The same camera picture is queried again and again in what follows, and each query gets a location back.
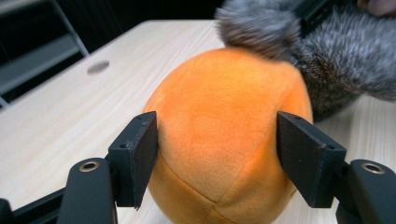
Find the gray fluffy plush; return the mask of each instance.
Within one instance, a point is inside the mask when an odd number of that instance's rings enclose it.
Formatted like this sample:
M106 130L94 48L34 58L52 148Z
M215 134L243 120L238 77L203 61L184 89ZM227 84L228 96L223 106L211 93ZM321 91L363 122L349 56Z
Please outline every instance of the gray fluffy plush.
M294 0L226 0L218 9L226 46L300 69L315 121L326 119L362 94L396 101L396 19L378 18L354 1L334 7L313 33L299 38L298 19L286 10Z

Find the hand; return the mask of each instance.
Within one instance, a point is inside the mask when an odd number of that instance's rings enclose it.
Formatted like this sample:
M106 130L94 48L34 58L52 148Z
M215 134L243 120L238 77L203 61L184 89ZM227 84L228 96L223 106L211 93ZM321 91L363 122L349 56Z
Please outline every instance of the hand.
M375 16L396 16L396 0L358 0L358 6Z

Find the stuffed toy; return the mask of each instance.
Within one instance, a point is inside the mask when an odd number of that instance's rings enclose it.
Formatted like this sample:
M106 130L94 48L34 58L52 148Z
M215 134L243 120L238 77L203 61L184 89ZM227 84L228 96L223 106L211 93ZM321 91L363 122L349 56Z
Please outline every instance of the stuffed toy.
M296 189L276 155L276 114L312 122L292 64L210 50L169 74L149 111L159 148L148 188L174 223L270 223L284 210Z
M296 2L226 0L216 13L219 35L226 46L296 66L304 77L315 121L337 113L362 94L396 100L396 19L361 8L384 15L378 4L393 4L390 0L359 0L361 7L357 0L340 0L342 4L330 7L332 14L306 36L290 10Z

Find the orange plush ball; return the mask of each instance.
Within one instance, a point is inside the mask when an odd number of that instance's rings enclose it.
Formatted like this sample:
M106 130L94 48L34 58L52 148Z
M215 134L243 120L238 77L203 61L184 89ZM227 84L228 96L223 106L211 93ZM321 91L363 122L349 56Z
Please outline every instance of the orange plush ball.
M157 111L148 184L175 223L269 223L295 187L276 155L278 110L312 120L304 81L285 62L216 49L183 63L144 109Z

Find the wooden table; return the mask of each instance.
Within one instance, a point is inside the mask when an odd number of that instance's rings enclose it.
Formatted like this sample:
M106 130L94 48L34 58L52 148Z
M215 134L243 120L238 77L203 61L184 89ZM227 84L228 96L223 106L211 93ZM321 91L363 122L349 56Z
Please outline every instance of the wooden table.
M213 21L149 21L76 63L0 112L0 197L13 209L64 187L78 161L104 157L163 78L190 57L221 48ZM102 72L92 71L108 63ZM318 127L348 148L396 170L396 105L362 97ZM297 194L276 223L336 223ZM120 223L170 223L149 192Z

